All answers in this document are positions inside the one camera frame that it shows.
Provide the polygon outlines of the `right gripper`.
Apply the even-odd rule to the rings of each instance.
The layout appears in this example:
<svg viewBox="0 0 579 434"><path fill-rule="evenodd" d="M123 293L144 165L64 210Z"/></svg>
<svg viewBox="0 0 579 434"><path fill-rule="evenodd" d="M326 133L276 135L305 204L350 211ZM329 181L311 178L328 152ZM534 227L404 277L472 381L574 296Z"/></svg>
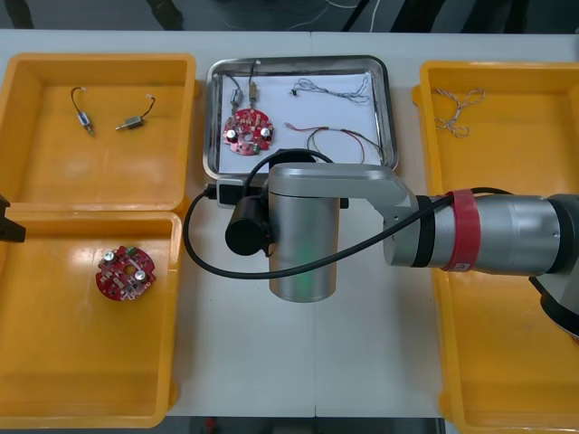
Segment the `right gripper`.
<svg viewBox="0 0 579 434"><path fill-rule="evenodd" d="M243 185L243 197L257 197L260 200L268 200L269 199L269 181L262 180L260 183L257 184L250 184L249 182L245 182ZM349 200L347 198L340 199L340 208L347 209L349 207Z"/></svg>

